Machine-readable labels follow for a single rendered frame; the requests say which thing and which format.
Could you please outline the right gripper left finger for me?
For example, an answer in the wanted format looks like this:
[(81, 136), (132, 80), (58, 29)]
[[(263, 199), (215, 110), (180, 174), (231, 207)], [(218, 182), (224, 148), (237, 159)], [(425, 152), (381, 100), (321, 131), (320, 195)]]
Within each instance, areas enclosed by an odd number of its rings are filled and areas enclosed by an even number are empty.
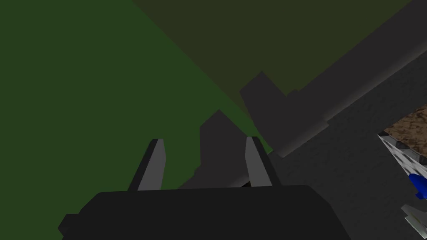
[(128, 191), (160, 190), (166, 165), (163, 139), (150, 141)]

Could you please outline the brown topped metal box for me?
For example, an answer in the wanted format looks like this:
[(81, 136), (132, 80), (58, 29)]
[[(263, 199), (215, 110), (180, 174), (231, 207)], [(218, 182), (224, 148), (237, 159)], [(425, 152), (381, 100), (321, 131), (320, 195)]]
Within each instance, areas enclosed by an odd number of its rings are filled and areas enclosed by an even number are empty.
[(407, 175), (417, 174), (427, 179), (427, 104), (378, 136)]

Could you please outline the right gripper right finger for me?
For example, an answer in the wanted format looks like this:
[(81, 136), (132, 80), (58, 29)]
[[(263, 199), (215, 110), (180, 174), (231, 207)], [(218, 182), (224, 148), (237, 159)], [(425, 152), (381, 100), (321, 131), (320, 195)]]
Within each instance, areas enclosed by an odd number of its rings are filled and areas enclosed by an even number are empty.
[(246, 138), (245, 161), (252, 187), (278, 187), (280, 179), (258, 137)]

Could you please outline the blue object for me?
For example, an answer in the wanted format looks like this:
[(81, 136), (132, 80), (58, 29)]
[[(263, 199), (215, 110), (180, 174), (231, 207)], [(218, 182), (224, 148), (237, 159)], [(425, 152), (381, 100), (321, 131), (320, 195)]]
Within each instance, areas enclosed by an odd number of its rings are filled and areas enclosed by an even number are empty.
[(427, 199), (427, 179), (414, 173), (409, 174), (408, 177), (418, 191), (416, 197), (421, 200)]

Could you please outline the grey metal object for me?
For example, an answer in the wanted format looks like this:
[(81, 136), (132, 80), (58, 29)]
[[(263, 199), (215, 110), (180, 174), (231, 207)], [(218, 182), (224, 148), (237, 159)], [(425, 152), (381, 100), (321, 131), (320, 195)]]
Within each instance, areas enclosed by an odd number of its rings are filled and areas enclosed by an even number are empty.
[(427, 239), (427, 212), (420, 211), (409, 205), (403, 205), (401, 209), (407, 214), (405, 220), (423, 239)]

